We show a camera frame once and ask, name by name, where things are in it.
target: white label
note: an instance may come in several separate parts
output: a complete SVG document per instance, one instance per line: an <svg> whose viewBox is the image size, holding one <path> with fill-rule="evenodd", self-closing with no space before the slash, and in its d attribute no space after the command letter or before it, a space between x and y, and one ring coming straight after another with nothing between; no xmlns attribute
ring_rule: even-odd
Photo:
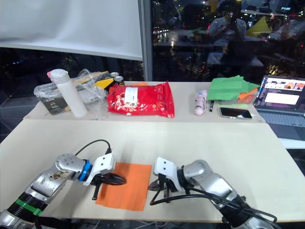
<svg viewBox="0 0 305 229"><path fill-rule="evenodd" d="M135 104L138 102L138 88L126 87L125 89L125 103Z"/></svg>

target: can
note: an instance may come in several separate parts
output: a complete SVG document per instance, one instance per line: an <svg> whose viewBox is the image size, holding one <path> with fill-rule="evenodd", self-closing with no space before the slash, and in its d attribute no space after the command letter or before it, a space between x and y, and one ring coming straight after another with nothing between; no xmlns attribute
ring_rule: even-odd
<svg viewBox="0 0 305 229"><path fill-rule="evenodd" d="M124 78L122 76L120 76L120 75L114 77L113 80L114 80L114 84L123 85L123 86L125 85Z"/></svg>
<svg viewBox="0 0 305 229"><path fill-rule="evenodd" d="M110 73L110 76L112 78L116 77L116 76L119 76L120 74L119 73L116 73L116 72L113 72L113 73Z"/></svg>

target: white curtain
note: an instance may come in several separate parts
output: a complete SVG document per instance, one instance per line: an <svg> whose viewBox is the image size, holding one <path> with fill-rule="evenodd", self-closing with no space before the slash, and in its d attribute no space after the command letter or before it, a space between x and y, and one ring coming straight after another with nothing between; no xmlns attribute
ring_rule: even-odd
<svg viewBox="0 0 305 229"><path fill-rule="evenodd" d="M0 0L0 47L142 60L137 0Z"/></svg>

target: transparent plastic bag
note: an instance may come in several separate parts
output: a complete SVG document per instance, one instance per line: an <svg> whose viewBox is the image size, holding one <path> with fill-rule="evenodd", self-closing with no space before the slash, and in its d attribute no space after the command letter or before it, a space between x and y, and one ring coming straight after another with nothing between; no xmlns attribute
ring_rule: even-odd
<svg viewBox="0 0 305 229"><path fill-rule="evenodd" d="M102 120L107 114L107 94L102 88L97 87L95 82L108 77L110 77L108 72L91 73L83 69L77 77L72 78L85 106L98 120ZM34 94L52 115L70 110L55 83L35 87Z"/></svg>

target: black marker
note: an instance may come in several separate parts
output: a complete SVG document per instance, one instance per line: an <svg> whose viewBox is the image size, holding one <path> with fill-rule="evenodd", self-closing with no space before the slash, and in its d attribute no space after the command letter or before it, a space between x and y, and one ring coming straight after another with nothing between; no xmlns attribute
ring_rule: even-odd
<svg viewBox="0 0 305 229"><path fill-rule="evenodd" d="M213 110L214 100L211 101L210 112Z"/></svg>

